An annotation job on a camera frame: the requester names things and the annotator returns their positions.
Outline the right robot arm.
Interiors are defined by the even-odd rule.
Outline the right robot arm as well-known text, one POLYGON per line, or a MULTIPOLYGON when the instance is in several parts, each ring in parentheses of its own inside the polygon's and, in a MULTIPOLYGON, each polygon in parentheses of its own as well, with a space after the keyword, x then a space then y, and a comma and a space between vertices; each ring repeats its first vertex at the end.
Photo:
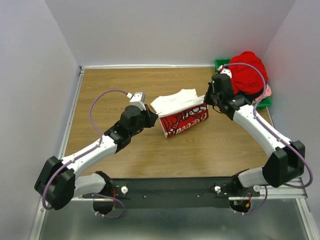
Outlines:
POLYGON ((227 189, 236 196, 255 185, 277 188, 304 173, 304 144, 291 141, 280 134, 254 109, 242 95, 234 95, 231 78, 225 73, 215 74, 208 84, 204 103, 218 107, 220 112, 243 127, 262 147, 268 160, 264 166, 246 169, 231 177, 227 189))

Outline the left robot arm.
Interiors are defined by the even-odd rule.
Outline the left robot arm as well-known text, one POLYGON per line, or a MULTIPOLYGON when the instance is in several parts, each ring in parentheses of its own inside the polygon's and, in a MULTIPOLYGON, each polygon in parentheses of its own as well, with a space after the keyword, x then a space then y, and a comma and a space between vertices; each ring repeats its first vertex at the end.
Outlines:
POLYGON ((48 158, 34 185, 42 197, 42 206, 46 210, 65 207, 73 197, 80 195, 76 181, 85 170, 124 149, 131 143, 132 137, 145 128, 154 127, 158 117, 147 105, 144 109, 129 105, 120 119, 100 133, 98 140, 92 144, 61 159, 55 156, 48 158))

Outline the white t shirt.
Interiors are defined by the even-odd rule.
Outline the white t shirt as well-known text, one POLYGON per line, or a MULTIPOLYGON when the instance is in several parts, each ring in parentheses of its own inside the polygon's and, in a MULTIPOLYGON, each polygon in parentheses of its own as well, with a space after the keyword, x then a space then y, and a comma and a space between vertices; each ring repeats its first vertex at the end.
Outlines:
POLYGON ((158 115, 164 136, 173 137, 208 119, 209 109, 204 98, 195 89, 181 89, 151 102, 150 106, 158 115))

